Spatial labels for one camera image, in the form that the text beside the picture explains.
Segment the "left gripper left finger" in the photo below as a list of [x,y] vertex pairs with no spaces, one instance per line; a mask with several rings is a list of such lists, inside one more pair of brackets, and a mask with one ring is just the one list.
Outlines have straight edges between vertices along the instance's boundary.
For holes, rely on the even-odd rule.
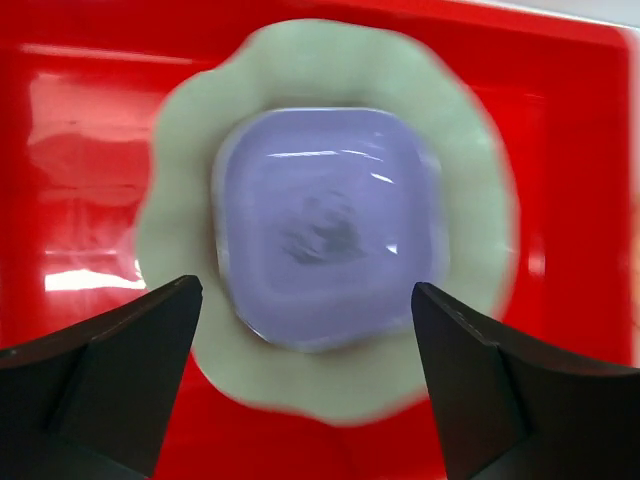
[[2,350],[2,478],[150,478],[202,301],[199,279],[184,275]]

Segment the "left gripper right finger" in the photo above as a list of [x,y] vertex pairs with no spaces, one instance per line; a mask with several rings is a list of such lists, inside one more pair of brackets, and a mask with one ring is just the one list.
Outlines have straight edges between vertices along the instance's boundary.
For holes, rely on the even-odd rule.
[[451,479],[635,479],[639,372],[540,341],[429,283],[414,331]]

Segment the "purple square plate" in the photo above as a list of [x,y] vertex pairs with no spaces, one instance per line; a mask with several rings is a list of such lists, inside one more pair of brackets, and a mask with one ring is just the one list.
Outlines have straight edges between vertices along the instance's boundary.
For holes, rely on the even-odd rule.
[[326,351],[408,329],[448,270],[440,165],[398,116],[283,108],[233,128],[211,174],[219,270],[265,341]]

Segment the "red plastic bin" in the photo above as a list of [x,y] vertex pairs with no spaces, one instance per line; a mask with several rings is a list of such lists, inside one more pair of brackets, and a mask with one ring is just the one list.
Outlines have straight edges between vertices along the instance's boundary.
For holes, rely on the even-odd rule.
[[362,426],[240,404],[193,359],[173,370],[165,433],[109,431],[142,465],[64,434],[95,386],[84,321],[143,300],[134,219],[169,92],[253,31],[318,18],[424,43],[476,93],[520,200],[507,323],[601,360],[635,361],[629,300],[636,140],[627,29],[472,1],[5,1],[1,5],[1,475],[5,479],[439,479],[430,403]]

